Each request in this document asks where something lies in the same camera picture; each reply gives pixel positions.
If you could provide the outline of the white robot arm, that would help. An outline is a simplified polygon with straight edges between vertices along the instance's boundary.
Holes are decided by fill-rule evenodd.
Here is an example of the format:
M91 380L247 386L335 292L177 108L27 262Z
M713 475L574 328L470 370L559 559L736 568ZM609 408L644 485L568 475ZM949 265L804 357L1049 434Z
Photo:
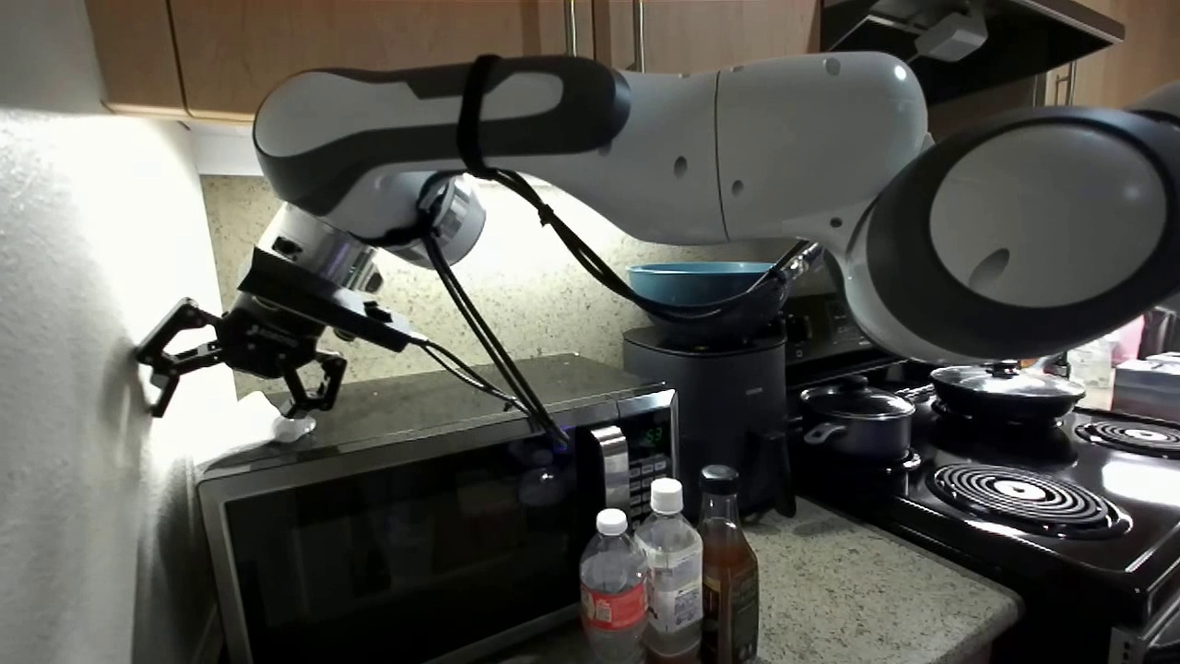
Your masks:
M1171 92L936 141L915 71L885 51L713 75L480 55L301 71L257 104L249 141L280 195L274 234L233 308L183 302L137 346L159 389L204 364L291 384L327 328L402 351L360 296L363 258L465 258L484 232L470 175L520 198L555 183L651 243L812 239L859 333L923 361L1065 351L1180 286Z

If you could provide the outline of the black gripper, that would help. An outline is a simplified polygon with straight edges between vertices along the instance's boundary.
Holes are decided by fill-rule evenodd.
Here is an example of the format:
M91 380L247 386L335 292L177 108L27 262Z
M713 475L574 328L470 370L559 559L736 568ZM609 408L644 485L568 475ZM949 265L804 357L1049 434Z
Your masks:
M344 333L384 351L414 343L414 333L376 302L378 284L384 275L367 265L367 254L300 265L284 254L254 252L226 313L227 361L254 375L280 375L288 386L284 418L332 408L346 361L316 351L324 333ZM174 338L195 328L205 328L205 338L174 351ZM220 361L220 317L183 298L131 351L131 361L148 370L148 384L155 386L148 413L161 418L186 372Z

